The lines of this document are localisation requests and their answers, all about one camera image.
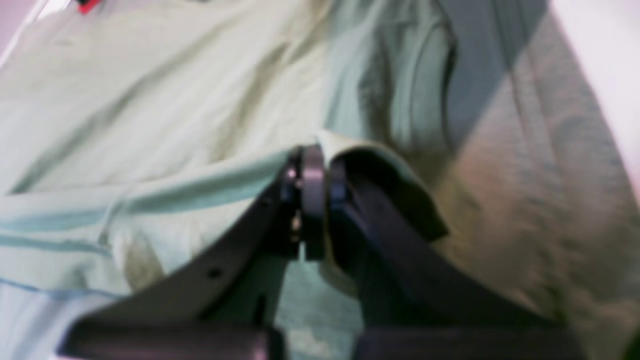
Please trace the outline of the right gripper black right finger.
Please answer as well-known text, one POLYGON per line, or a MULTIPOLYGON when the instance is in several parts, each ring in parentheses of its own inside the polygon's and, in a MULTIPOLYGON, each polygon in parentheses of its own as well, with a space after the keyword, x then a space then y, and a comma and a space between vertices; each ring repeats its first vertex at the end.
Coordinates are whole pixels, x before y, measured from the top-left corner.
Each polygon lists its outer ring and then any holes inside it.
POLYGON ((583 360, 573 333, 496 294, 432 243, 434 201, 381 162, 330 167, 334 260, 354 281, 365 330, 356 360, 583 360))

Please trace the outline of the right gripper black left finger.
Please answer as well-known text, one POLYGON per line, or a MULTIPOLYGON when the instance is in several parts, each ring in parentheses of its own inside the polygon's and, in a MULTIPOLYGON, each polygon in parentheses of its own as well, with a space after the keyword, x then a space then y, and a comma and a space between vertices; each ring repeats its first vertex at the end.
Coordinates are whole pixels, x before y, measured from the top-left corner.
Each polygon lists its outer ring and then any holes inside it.
POLYGON ((60 360, 285 360, 273 321, 288 265, 325 258, 325 160, 293 150, 231 229, 137 294, 78 319, 60 360))

